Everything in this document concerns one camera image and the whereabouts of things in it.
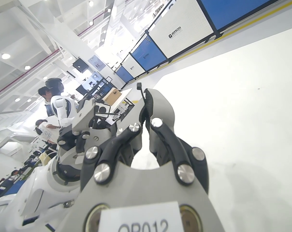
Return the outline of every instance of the display partition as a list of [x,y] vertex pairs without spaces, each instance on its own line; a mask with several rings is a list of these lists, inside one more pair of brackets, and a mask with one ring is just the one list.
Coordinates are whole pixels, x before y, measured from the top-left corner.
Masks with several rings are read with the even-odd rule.
[[227,28],[277,1],[169,0],[116,74],[126,82],[125,87],[198,44],[221,37]]

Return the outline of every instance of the pipe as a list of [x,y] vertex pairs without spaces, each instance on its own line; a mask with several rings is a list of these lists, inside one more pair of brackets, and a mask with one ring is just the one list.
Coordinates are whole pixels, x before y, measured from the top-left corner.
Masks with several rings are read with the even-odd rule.
[[[102,16],[103,14],[105,14],[107,11],[102,12],[101,14],[99,14],[98,16],[96,16],[92,21],[94,21],[95,19],[97,19],[98,17]],[[83,30],[81,33],[79,33],[77,36],[82,35],[84,32],[86,32],[88,29],[90,29],[92,26],[87,27],[85,30]],[[33,66],[32,68],[30,68],[28,71],[26,71],[25,73],[23,73],[21,76],[19,76],[18,78],[16,78],[15,80],[13,80],[10,84],[8,84],[7,86],[5,86],[4,88],[2,88],[0,90],[0,93],[2,91],[4,91],[5,89],[7,89],[9,86],[11,86],[12,84],[14,84],[16,81],[18,81],[19,79],[21,79],[23,76],[25,76],[27,73],[29,73],[31,70],[33,70],[35,67],[37,67],[38,65],[40,65],[42,62],[44,62],[47,58],[49,58],[50,56],[54,55],[55,53],[58,53],[60,50],[57,49],[56,51],[52,52],[50,55],[48,55],[47,57],[45,57],[42,61],[40,61],[39,63],[37,63],[35,66]]]

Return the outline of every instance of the white shirt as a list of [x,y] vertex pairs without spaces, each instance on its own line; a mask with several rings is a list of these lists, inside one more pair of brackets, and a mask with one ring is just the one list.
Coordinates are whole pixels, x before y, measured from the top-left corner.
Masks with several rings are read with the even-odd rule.
[[59,138],[59,129],[47,128],[47,125],[49,125],[48,122],[42,122],[39,125],[39,129],[42,131],[42,134],[40,136],[42,136],[46,140],[57,143],[57,139]]

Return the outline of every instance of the yellow floor line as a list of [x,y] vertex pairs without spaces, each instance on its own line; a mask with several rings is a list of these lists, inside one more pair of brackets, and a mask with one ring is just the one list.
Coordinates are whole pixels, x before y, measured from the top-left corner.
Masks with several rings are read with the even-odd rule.
[[157,69],[155,69],[155,70],[149,72],[148,74],[146,74],[146,75],[144,75],[144,76],[141,76],[141,77],[137,78],[136,80],[140,80],[140,79],[142,79],[142,78],[144,78],[144,77],[146,77],[146,76],[149,76],[150,74],[155,73],[155,72],[157,72],[157,71],[159,71],[159,70],[165,68],[166,66],[169,66],[169,65],[171,65],[172,63],[177,62],[177,61],[179,61],[180,59],[183,59],[184,57],[189,56],[189,55],[191,55],[192,53],[195,53],[196,51],[199,51],[199,50],[201,50],[201,49],[203,49],[203,48],[205,48],[205,47],[207,47],[207,46],[209,46],[209,45],[211,45],[211,44],[213,44],[213,43],[215,43],[215,42],[217,42],[217,41],[221,41],[222,39],[226,38],[227,36],[230,36],[231,34],[234,34],[234,33],[238,32],[238,31],[240,31],[240,30],[242,30],[242,29],[244,29],[244,28],[246,28],[246,27],[248,27],[248,26],[250,26],[250,25],[252,25],[252,24],[254,24],[254,23],[256,23],[256,22],[258,22],[258,21],[260,21],[260,20],[262,20],[262,19],[265,19],[266,17],[271,16],[272,14],[274,14],[274,13],[276,13],[276,12],[278,12],[278,11],[281,11],[281,10],[283,10],[283,9],[285,9],[285,8],[287,8],[287,7],[289,7],[289,6],[291,6],[291,5],[292,5],[292,1],[290,1],[290,2],[288,2],[288,3],[286,3],[286,4],[284,4],[284,5],[282,5],[282,6],[278,7],[278,8],[276,8],[276,9],[274,9],[273,11],[270,11],[270,12],[266,13],[265,15],[262,15],[261,17],[258,17],[258,18],[256,18],[256,19],[254,19],[254,20],[248,22],[247,24],[242,25],[242,26],[239,27],[239,28],[236,28],[235,30],[232,30],[231,32],[224,33],[223,36],[220,37],[219,39],[209,41],[209,42],[207,42],[205,45],[203,45],[203,46],[201,46],[201,47],[198,47],[198,48],[196,48],[196,49],[194,49],[194,50],[192,50],[192,51],[190,51],[190,52],[188,52],[188,53],[186,53],[186,54],[184,54],[184,55],[182,55],[182,56],[180,56],[180,57],[175,58],[171,63],[169,63],[169,64],[165,64],[165,65],[163,65],[163,66],[161,66],[161,67],[159,67],[159,68],[157,68]]

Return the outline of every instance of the cardboard box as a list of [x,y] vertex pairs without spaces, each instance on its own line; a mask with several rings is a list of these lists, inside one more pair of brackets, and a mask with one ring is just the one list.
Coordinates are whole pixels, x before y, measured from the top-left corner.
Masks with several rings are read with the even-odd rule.
[[104,96],[103,101],[108,105],[113,105],[116,100],[121,96],[121,93],[118,89],[112,88],[110,92],[107,93],[106,96]]

